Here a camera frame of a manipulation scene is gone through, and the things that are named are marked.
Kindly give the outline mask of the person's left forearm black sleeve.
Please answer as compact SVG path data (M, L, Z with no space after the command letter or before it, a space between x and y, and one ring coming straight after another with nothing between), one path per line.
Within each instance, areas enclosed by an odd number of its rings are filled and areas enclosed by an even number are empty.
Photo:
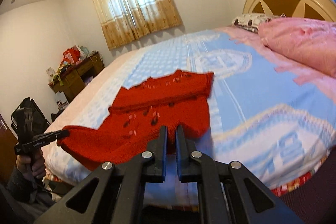
M52 195L35 188L17 167L7 185L1 185L1 223L34 223L54 204Z

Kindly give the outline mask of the person's left hand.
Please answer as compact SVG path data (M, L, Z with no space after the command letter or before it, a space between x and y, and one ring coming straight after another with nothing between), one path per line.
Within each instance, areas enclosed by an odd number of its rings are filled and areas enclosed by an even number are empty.
M44 178L46 175L46 165L42 150L39 149L35 151L33 158L26 155L18 155L16 159L16 167L27 180Z

